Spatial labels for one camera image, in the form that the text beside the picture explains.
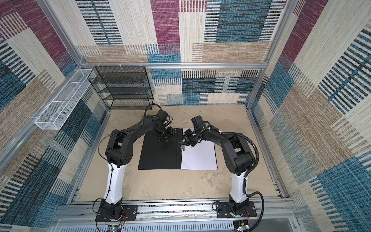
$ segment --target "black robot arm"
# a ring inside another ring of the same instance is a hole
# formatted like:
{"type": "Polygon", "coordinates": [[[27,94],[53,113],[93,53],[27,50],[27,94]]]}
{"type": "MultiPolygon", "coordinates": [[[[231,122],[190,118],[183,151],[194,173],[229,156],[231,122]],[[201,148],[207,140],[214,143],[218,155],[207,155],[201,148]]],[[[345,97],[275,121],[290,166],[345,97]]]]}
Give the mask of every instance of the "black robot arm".
{"type": "Polygon", "coordinates": [[[142,120],[134,126],[112,131],[106,149],[107,161],[117,167],[128,164],[133,157],[134,141],[149,131],[157,132],[161,140],[172,136],[171,127],[165,128],[170,124],[169,118],[165,111],[159,110],[156,115],[142,116],[142,120]]]}
{"type": "Polygon", "coordinates": [[[255,162],[254,155],[246,141],[238,135],[222,134],[221,131],[213,126],[206,125],[201,116],[192,118],[195,129],[188,129],[184,132],[182,142],[186,146],[195,146],[200,139],[211,141],[222,148],[224,161],[228,170],[238,176],[250,169],[255,162]]]}

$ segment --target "patterned wallpaper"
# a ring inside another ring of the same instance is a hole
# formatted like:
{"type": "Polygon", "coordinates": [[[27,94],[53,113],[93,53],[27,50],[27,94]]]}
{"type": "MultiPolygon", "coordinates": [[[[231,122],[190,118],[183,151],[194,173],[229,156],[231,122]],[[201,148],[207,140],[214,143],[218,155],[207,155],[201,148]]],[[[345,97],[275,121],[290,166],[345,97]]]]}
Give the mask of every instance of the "patterned wallpaper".
{"type": "Polygon", "coordinates": [[[259,69],[147,69],[160,105],[245,104],[259,69]]]}
{"type": "Polygon", "coordinates": [[[76,63],[36,0],[0,0],[0,6],[1,150],[76,63]]]}
{"type": "Polygon", "coordinates": [[[371,1],[299,0],[251,110],[307,231],[371,228],[371,1]]]}
{"type": "Polygon", "coordinates": [[[50,0],[87,62],[263,62],[286,0],[50,0]]]}
{"type": "MultiPolygon", "coordinates": [[[[0,0],[0,150],[75,68],[36,0],[0,0]]],[[[60,131],[32,134],[0,174],[1,231],[47,230],[105,114],[89,88],[60,131]]]]}
{"type": "Polygon", "coordinates": [[[61,130],[36,130],[0,176],[0,223],[6,224],[1,231],[49,227],[71,194],[105,115],[89,87],[61,130]]]}

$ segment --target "mesh shelf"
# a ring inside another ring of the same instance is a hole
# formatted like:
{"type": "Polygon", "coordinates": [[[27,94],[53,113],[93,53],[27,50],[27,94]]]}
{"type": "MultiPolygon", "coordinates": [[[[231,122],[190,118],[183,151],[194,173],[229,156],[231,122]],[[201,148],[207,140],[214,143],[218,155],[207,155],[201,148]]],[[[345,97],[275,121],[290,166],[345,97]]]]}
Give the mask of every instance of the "mesh shelf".
{"type": "Polygon", "coordinates": [[[108,109],[143,109],[153,103],[144,67],[96,66],[88,80],[108,109]]]}
{"type": "Polygon", "coordinates": [[[80,69],[40,114],[35,124],[42,130],[60,130],[89,87],[90,69],[80,69]]]}

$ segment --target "black cable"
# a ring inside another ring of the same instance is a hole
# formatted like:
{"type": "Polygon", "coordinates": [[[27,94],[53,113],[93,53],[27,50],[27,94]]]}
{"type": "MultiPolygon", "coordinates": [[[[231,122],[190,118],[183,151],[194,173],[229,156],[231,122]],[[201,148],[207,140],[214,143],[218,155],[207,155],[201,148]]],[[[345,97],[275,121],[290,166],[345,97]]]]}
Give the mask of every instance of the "black cable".
{"type": "Polygon", "coordinates": [[[94,213],[98,213],[98,212],[95,212],[95,211],[94,211],[94,205],[95,205],[96,201],[98,201],[99,199],[104,200],[103,198],[97,198],[97,199],[94,201],[94,203],[93,203],[93,207],[92,207],[92,210],[93,210],[94,213]]]}
{"type": "Polygon", "coordinates": [[[111,163],[109,163],[111,165],[111,178],[109,179],[109,186],[108,186],[108,190],[107,190],[107,196],[106,198],[104,199],[104,201],[106,201],[107,197],[108,197],[108,194],[109,192],[111,191],[111,181],[112,181],[112,174],[114,172],[114,167],[112,166],[111,163]]]}
{"type": "Polygon", "coordinates": [[[107,138],[108,136],[111,136],[111,135],[113,135],[113,134],[117,134],[117,133],[119,133],[119,132],[115,132],[115,133],[112,133],[112,134],[109,134],[109,135],[105,136],[104,138],[101,139],[101,141],[100,141],[99,144],[98,144],[98,154],[99,154],[99,155],[100,155],[104,160],[106,160],[106,161],[107,161],[107,159],[105,159],[105,158],[101,155],[101,153],[99,152],[99,147],[100,147],[100,145],[101,145],[101,142],[103,141],[103,139],[107,138]]]}
{"type": "Polygon", "coordinates": [[[151,103],[151,104],[149,104],[149,105],[145,108],[145,110],[144,110],[144,116],[147,115],[147,109],[148,109],[151,105],[156,105],[156,106],[158,106],[158,107],[160,108],[160,110],[162,110],[161,106],[157,105],[156,103],[151,103]]]}
{"type": "Polygon", "coordinates": [[[99,232],[101,232],[101,231],[99,230],[99,228],[98,228],[98,225],[96,224],[96,221],[95,221],[95,226],[96,226],[97,230],[98,230],[99,232]]]}
{"type": "Polygon", "coordinates": [[[211,123],[209,121],[202,121],[202,122],[198,123],[197,126],[194,127],[194,129],[192,131],[192,134],[194,134],[194,132],[196,131],[197,127],[199,127],[203,123],[208,123],[211,126],[211,123]]]}
{"type": "Polygon", "coordinates": [[[255,152],[255,162],[253,164],[253,166],[247,171],[245,172],[245,178],[244,178],[244,181],[243,181],[243,194],[246,194],[246,177],[249,175],[249,173],[254,170],[257,166],[257,164],[259,163],[259,151],[257,150],[257,147],[256,145],[254,144],[254,142],[247,136],[241,134],[241,133],[236,133],[236,132],[221,132],[221,134],[231,134],[231,135],[235,135],[235,136],[239,136],[239,137],[242,137],[244,139],[247,140],[247,142],[249,142],[251,144],[251,146],[254,148],[254,152],[255,152]]]}
{"type": "Polygon", "coordinates": [[[220,203],[220,201],[213,202],[213,204],[211,205],[211,208],[212,208],[214,211],[216,211],[216,208],[214,209],[214,207],[213,207],[215,203],[220,203]]]}
{"type": "Polygon", "coordinates": [[[246,194],[246,196],[247,197],[252,197],[252,196],[254,196],[256,194],[259,194],[260,195],[260,198],[262,199],[262,210],[260,212],[260,216],[259,216],[257,222],[252,227],[250,227],[250,229],[248,229],[245,232],[251,232],[253,229],[255,229],[259,225],[259,223],[260,223],[260,221],[262,220],[262,217],[263,217],[263,212],[264,212],[264,198],[263,198],[263,195],[260,192],[256,191],[256,192],[253,192],[251,194],[246,194]]]}

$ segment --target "white mesh tray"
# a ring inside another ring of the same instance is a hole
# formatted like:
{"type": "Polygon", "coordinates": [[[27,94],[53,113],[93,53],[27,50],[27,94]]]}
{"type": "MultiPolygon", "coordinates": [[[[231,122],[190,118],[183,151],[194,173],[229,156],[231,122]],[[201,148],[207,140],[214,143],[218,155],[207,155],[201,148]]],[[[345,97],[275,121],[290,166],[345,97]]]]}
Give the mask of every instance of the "white mesh tray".
{"type": "Polygon", "coordinates": [[[94,78],[91,69],[80,69],[40,114],[35,124],[42,130],[60,130],[94,78]]]}

